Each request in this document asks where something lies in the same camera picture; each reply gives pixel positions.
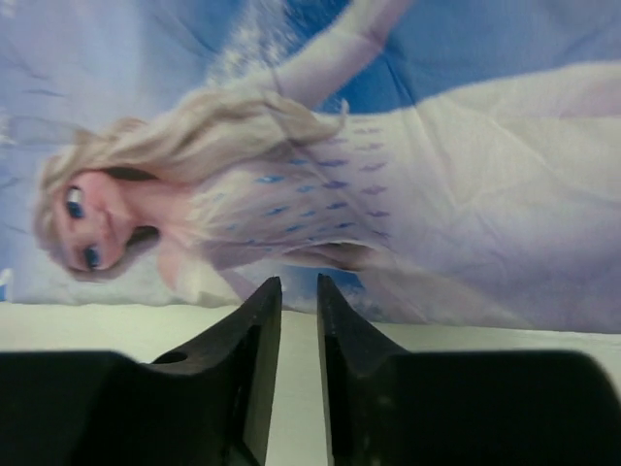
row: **white sleeve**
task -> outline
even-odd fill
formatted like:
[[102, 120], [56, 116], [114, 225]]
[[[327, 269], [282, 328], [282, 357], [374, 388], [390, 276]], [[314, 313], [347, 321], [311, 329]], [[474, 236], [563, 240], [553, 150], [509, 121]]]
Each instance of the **white sleeve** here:
[[187, 303], [215, 308], [241, 305], [256, 288], [235, 270], [217, 270], [208, 260], [187, 257], [181, 262], [175, 292]]
[[352, 0], [328, 29], [282, 65], [230, 87], [275, 91], [312, 109], [381, 53], [390, 30], [413, 2]]
[[180, 264], [176, 295], [187, 303], [215, 308], [239, 304], [240, 297], [207, 260], [186, 257]]

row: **white surface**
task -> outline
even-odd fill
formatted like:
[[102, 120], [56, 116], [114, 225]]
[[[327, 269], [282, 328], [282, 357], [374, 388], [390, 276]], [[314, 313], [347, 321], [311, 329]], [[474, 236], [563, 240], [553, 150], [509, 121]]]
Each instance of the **white surface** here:
[[[141, 361], [194, 337], [235, 308], [0, 304], [0, 350], [118, 350]], [[621, 336], [380, 325], [410, 350], [575, 349], [592, 354], [621, 392]], [[315, 316], [284, 312], [269, 466], [325, 466]]]

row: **black object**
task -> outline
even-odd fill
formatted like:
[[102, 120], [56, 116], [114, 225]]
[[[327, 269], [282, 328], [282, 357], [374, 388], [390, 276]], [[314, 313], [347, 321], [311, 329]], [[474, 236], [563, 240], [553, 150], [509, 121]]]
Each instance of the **black object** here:
[[0, 464], [264, 464], [280, 309], [270, 279], [151, 364], [114, 352], [0, 354]]
[[317, 318], [335, 466], [621, 465], [619, 403], [584, 354], [411, 353], [321, 276]]

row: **elsa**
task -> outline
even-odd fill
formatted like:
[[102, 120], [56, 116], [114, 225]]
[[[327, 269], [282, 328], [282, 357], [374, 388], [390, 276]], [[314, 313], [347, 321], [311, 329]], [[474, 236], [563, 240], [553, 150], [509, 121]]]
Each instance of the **elsa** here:
[[151, 122], [78, 131], [43, 169], [41, 247], [101, 280], [156, 244], [162, 280], [194, 303], [247, 296], [235, 269], [276, 259], [355, 272], [404, 321], [582, 325], [581, 309], [540, 310], [621, 263], [621, 67], [468, 85], [385, 114], [309, 110], [381, 53], [411, 3], [353, 0], [276, 69], [196, 89]]

